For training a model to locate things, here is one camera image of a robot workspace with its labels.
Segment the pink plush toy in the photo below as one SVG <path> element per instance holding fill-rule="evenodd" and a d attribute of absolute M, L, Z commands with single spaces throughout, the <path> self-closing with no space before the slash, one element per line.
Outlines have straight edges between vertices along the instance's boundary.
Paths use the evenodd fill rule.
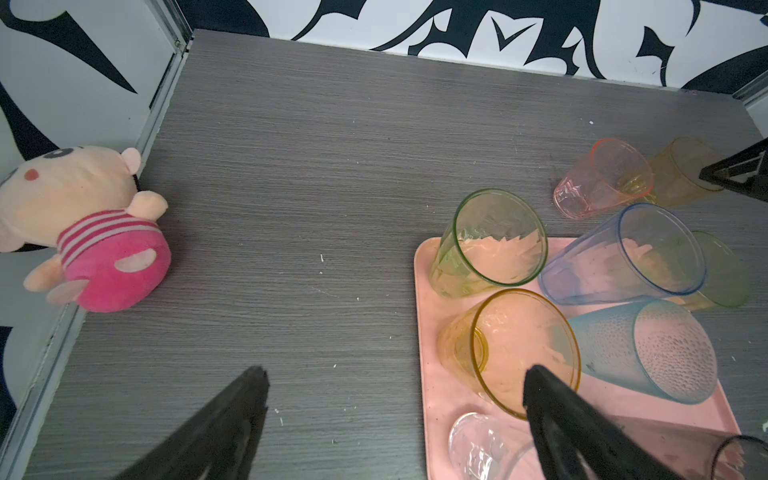
<path fill-rule="evenodd" d="M 0 251 L 25 242 L 58 248 L 27 275 L 27 290 L 52 289 L 53 304 L 77 300 L 92 312 L 116 312 L 160 284 L 170 249 L 155 221 L 168 204 L 137 192 L 140 165 L 135 148 L 62 148 L 0 183 Z"/>

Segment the pink plastic tray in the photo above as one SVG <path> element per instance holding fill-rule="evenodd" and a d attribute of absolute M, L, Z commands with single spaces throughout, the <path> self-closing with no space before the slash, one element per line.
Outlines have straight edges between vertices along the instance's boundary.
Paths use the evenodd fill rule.
<path fill-rule="evenodd" d="M 549 257 L 557 255 L 574 238 L 550 238 Z M 416 315 L 419 324 L 419 355 L 422 364 L 422 399 L 424 402 L 424 440 L 426 443 L 427 476 L 430 480 L 461 480 L 448 456 L 448 435 L 456 419 L 468 412 L 480 412 L 520 422 L 496 405 L 486 402 L 467 389 L 442 368 L 437 358 L 438 331 L 455 316 L 468 310 L 491 294 L 472 296 L 460 300 L 447 300 L 429 285 L 429 265 L 435 259 L 439 238 L 422 243 L 413 259 L 416 286 Z M 523 286 L 541 293 L 538 281 Z M 558 307 L 571 318 L 582 313 L 607 308 L 600 306 Z M 628 417 L 683 423 L 699 427 L 740 433 L 733 412 L 720 383 L 715 393 L 704 403 L 695 406 L 658 399 L 611 385 L 581 374 L 579 395 L 600 411 Z"/>

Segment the cup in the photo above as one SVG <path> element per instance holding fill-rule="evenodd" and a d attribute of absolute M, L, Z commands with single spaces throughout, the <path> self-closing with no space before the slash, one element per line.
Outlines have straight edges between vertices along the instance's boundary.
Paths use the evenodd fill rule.
<path fill-rule="evenodd" d="M 710 398 L 717 386 L 712 343 L 682 306 L 646 300 L 585 313 L 569 323 L 589 376 L 688 405 Z"/>
<path fill-rule="evenodd" d="M 448 451 L 461 478 L 544 478 L 531 432 L 525 423 L 467 413 L 453 424 Z"/>
<path fill-rule="evenodd" d="M 636 200 L 654 185 L 645 157 L 625 141 L 598 141 L 576 162 L 554 189 L 554 205 L 568 218 L 580 220 Z"/>
<path fill-rule="evenodd" d="M 754 437 L 648 419 L 611 421 L 686 480 L 757 480 L 768 473 L 768 444 Z"/>
<path fill-rule="evenodd" d="M 561 305 L 617 303 L 689 295 L 706 274 L 699 243 L 664 208 L 634 204 L 585 233 L 539 276 Z"/>
<path fill-rule="evenodd" d="M 544 225 L 523 200 L 495 188 L 478 190 L 456 209 L 429 283 L 451 298 L 519 286 L 538 275 L 547 251 Z"/>
<path fill-rule="evenodd" d="M 457 316 L 438 334 L 437 354 L 457 380 L 524 420 L 523 383 L 533 365 L 546 366 L 573 390 L 581 378 L 571 327 L 529 290 L 502 290 Z"/>
<path fill-rule="evenodd" d="M 722 191 L 720 185 L 699 178 L 702 168 L 721 159 L 702 141 L 676 138 L 648 161 L 654 172 L 654 188 L 642 200 L 669 208 Z"/>
<path fill-rule="evenodd" d="M 691 232 L 701 246 L 707 264 L 707 278 L 699 291 L 669 300 L 688 310 L 701 310 L 715 306 L 736 308 L 742 306 L 750 291 L 750 281 L 744 265 L 722 240 L 707 232 Z"/>

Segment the tabletop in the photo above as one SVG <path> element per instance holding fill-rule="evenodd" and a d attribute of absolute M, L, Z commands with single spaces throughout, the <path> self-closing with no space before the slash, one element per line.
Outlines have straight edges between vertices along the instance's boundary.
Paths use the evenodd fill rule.
<path fill-rule="evenodd" d="M 173 263 L 144 302 L 88 314 L 27 478 L 105 478 L 240 372 L 270 376 L 251 478 L 426 477 L 413 254 L 468 193 L 500 187 L 553 237 L 551 192 L 595 141 L 675 137 L 734 154 L 760 135 L 730 97 L 197 31 L 143 187 Z M 768 420 L 768 204 L 674 209 L 750 268 L 750 301 L 696 313 L 741 429 Z"/>

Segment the striped shirt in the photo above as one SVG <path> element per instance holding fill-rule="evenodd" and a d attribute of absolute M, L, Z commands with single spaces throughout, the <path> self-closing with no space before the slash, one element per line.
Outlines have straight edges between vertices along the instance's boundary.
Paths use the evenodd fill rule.
<path fill-rule="evenodd" d="M 61 232 L 56 241 L 61 265 L 66 269 L 81 253 L 105 238 L 136 230 L 160 233 L 155 222 L 132 217 L 125 210 L 105 210 L 88 215 Z"/>

